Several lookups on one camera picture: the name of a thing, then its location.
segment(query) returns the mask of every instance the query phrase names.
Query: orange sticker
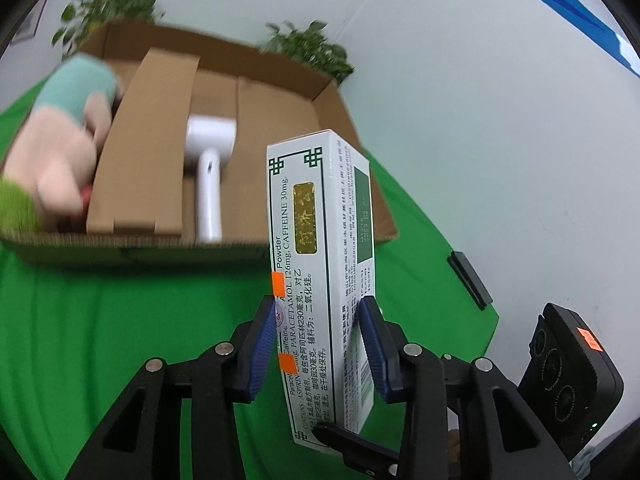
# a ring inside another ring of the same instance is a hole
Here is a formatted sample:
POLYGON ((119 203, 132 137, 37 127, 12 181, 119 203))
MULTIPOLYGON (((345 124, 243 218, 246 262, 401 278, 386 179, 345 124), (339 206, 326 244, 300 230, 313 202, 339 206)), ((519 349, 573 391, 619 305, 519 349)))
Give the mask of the orange sticker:
POLYGON ((604 352, 604 350, 602 349, 602 346, 600 346, 600 343, 596 341, 596 338, 594 338, 591 332, 583 328, 579 328, 578 332, 582 334, 582 337, 587 342, 587 345, 589 345, 589 348, 597 350, 598 352, 604 352))
POLYGON ((280 370, 286 374, 298 374, 298 367, 296 366, 296 358, 291 354, 278 354, 278 362, 280 363, 280 370))
POLYGON ((284 298, 284 272, 271 273, 271 286, 273 287, 273 295, 284 298))

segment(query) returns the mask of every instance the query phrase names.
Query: green tablecloth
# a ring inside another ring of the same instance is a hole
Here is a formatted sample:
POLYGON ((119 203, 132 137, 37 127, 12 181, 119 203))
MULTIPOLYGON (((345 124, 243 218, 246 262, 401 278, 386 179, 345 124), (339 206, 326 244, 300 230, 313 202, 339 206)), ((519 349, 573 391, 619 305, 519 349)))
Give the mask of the green tablecloth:
MULTIPOLYGON (((36 92, 0 116, 0 152, 36 92)), ((484 312, 476 307, 446 262, 446 240, 371 163, 401 233, 376 248, 377 298, 385 317, 436 354, 478 357, 497 314, 491 306, 484 312)), ((39 479, 62 479, 145 360, 197 357, 251 319, 268 293, 268 263, 63 270, 25 265, 0 248, 0 422, 39 479)), ((275 360, 256 401, 236 407, 236 417, 249 480, 361 478, 340 459, 293 443, 275 360)), ((364 435, 397 449, 401 427, 402 406, 377 399, 364 435)), ((188 444, 188 431, 183 434, 188 444)), ((189 468, 185 463, 184 478, 189 468)))

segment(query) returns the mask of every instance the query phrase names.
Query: green fuzzy plush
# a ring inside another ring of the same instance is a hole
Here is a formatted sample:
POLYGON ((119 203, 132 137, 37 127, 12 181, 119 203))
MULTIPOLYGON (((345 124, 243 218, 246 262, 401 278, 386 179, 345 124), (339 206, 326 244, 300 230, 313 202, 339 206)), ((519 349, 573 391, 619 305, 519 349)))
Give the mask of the green fuzzy plush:
POLYGON ((40 223, 28 193, 0 177, 0 231, 39 231, 40 223))

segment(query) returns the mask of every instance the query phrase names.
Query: blue rubber fingertip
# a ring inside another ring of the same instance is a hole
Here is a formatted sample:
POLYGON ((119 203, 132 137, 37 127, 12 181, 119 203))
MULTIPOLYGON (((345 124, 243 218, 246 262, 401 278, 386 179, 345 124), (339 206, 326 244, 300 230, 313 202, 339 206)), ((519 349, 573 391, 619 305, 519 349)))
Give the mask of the blue rubber fingertip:
POLYGON ((254 400, 255 396, 262 389, 264 378, 266 377, 267 370, 269 369, 269 362, 271 361, 275 341, 276 312, 275 301, 273 301, 266 316, 264 317, 264 322, 249 361, 249 384, 247 387, 247 393, 251 400, 254 400))
POLYGON ((367 351, 367 359, 371 368, 371 376, 376 390, 383 400, 389 398, 391 386, 388 380, 385 353, 382 349, 378 330, 373 322, 373 318, 365 300, 360 300, 358 304, 358 321, 360 332, 364 341, 364 348, 367 351))

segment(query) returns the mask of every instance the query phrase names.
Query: metal screw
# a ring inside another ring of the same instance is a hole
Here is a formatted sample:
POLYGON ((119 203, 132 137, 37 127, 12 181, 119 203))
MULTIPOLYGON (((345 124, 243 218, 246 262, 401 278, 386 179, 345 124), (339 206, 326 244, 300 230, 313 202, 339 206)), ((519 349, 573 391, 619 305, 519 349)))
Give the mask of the metal screw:
POLYGON ((145 363, 145 370, 147 372, 157 372, 162 369, 162 361, 160 359, 149 359, 145 363))
POLYGON ((234 346, 227 341, 216 345, 216 354, 218 355, 229 355, 233 351, 234 351, 234 346))
POLYGON ((476 361, 476 368, 481 372, 490 372, 494 368, 494 364, 485 357, 481 357, 476 361))
POLYGON ((422 353, 422 347, 416 343, 407 343, 402 349, 405 354, 416 357, 422 353))

